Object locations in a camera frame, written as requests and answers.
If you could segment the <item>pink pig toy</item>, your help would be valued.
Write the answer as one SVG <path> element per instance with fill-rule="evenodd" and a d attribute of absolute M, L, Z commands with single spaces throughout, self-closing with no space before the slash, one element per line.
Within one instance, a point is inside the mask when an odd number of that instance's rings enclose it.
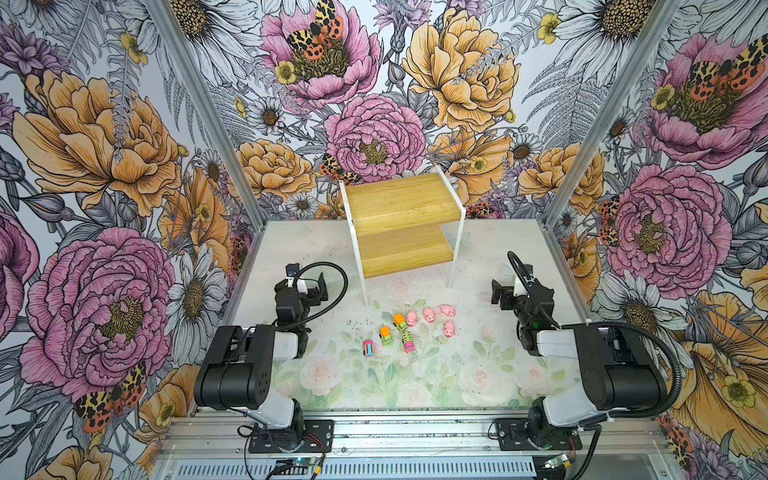
<path fill-rule="evenodd" d="M 414 327 L 418 322 L 418 316 L 414 310 L 410 310 L 406 315 L 406 324 L 408 327 Z"/>
<path fill-rule="evenodd" d="M 442 304 L 439 306 L 440 312 L 449 318 L 454 318 L 456 315 L 456 309 L 452 305 Z"/>
<path fill-rule="evenodd" d="M 423 309 L 423 318 L 427 323 L 434 323 L 436 320 L 436 314 L 430 307 L 425 307 Z"/>
<path fill-rule="evenodd" d="M 453 321 L 446 321 L 443 326 L 443 334 L 447 338 L 451 338 L 455 335 L 455 324 Z"/>

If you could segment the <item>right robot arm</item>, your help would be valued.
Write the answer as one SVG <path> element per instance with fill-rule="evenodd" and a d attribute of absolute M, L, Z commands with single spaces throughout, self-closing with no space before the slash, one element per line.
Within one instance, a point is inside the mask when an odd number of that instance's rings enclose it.
<path fill-rule="evenodd" d="M 496 423 L 501 448 L 580 448 L 578 432 L 616 418 L 646 418 L 667 410 L 682 388 L 682 368 L 652 332 L 621 322 L 557 324 L 554 292 L 537 279 L 491 283 L 491 302 L 517 318 L 525 351 L 577 363 L 578 382 L 533 401 L 525 419 Z"/>

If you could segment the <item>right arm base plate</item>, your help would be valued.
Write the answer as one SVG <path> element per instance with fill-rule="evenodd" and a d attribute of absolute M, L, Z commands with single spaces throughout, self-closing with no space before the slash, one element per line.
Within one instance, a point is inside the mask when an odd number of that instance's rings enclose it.
<path fill-rule="evenodd" d="M 578 451 L 583 448 L 576 430 L 553 427 L 546 422 L 536 426 L 528 419 L 500 418 L 493 426 L 501 451 Z"/>

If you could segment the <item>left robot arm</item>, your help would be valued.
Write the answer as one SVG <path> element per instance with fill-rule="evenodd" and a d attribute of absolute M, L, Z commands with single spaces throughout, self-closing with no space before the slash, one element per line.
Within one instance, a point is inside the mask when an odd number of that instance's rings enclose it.
<path fill-rule="evenodd" d="M 271 386 L 273 364 L 303 357 L 309 342 L 305 321 L 313 306 L 327 300 L 323 275 L 305 279 L 292 274 L 275 286 L 274 324 L 218 328 L 195 380 L 196 404 L 239 412 L 268 430 L 301 436 L 300 404 Z"/>

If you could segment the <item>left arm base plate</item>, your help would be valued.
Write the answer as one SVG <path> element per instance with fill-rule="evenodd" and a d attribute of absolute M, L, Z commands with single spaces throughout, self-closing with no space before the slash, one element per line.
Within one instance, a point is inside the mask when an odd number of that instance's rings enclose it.
<path fill-rule="evenodd" d="M 305 421 L 301 428 L 265 430 L 257 427 L 249 436 L 246 450 L 250 454 L 330 453 L 335 433 L 332 420 Z"/>

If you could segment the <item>pink green toy truck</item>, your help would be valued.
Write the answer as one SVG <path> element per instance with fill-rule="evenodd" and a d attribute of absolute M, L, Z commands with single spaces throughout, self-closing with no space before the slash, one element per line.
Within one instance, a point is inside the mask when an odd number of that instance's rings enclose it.
<path fill-rule="evenodd" d="M 415 344 L 413 337 L 409 331 L 402 332 L 403 350 L 405 353 L 411 354 L 415 352 Z"/>

